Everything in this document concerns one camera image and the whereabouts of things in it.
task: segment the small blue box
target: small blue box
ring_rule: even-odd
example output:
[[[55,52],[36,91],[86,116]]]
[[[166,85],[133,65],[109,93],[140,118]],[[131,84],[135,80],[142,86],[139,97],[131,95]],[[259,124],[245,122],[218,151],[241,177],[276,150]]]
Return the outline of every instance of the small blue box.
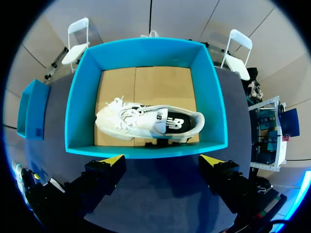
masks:
[[[158,149],[95,146],[95,104],[102,71],[154,66],[190,68],[197,111],[205,117],[205,126],[199,133],[200,142]],[[134,38],[93,46],[85,51],[68,96],[65,119],[67,152],[103,158],[124,154],[126,158],[145,159],[204,153],[227,145],[223,95],[205,45],[172,38]]]
[[[43,140],[44,113],[50,87],[37,79],[23,91],[17,116],[17,134],[26,139]]]

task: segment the sneaker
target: sneaker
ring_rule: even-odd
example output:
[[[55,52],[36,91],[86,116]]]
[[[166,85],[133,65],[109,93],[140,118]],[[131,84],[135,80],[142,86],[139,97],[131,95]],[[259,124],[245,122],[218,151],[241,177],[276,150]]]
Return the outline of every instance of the sneaker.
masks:
[[[122,139],[165,138],[186,143],[204,127],[202,113],[169,105],[144,106],[115,98],[100,110],[95,123],[105,134]]]

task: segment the black logo patch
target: black logo patch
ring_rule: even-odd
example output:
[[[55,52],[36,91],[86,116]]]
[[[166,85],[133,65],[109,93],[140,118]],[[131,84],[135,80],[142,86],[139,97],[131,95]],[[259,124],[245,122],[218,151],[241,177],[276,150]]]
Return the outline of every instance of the black logo patch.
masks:
[[[157,115],[156,115],[156,118],[158,119],[158,120],[161,120],[162,119],[162,113],[157,113]]]

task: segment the dark blue table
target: dark blue table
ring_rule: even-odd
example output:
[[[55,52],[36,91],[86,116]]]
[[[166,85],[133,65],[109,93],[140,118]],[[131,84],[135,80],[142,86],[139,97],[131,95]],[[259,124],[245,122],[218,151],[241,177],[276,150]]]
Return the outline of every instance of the dark blue table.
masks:
[[[225,101],[228,147],[206,155],[233,160],[248,177],[251,127],[245,94],[237,74],[216,69]],[[65,152],[64,125],[72,75],[51,83],[44,141],[26,140],[29,167],[42,182],[51,177],[71,182],[97,157]],[[119,233],[205,233],[229,227],[235,215],[212,196],[198,173],[198,155],[127,160],[127,172],[112,196],[105,196],[85,219]]]

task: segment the blue container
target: blue container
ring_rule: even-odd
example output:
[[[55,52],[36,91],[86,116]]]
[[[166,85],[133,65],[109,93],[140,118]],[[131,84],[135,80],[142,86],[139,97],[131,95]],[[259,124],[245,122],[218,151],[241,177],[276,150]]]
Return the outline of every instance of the blue container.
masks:
[[[17,116],[17,134],[27,139],[43,140],[44,113],[50,87],[37,79],[23,91]]]
[[[151,66],[191,69],[197,111],[205,117],[205,126],[199,134],[200,142],[159,149],[95,146],[95,104],[102,71]],[[203,44],[171,38],[135,38],[97,45],[85,51],[67,102],[67,152],[104,158],[122,153],[126,158],[145,159],[203,153],[226,148],[227,145],[224,100],[214,65]]]

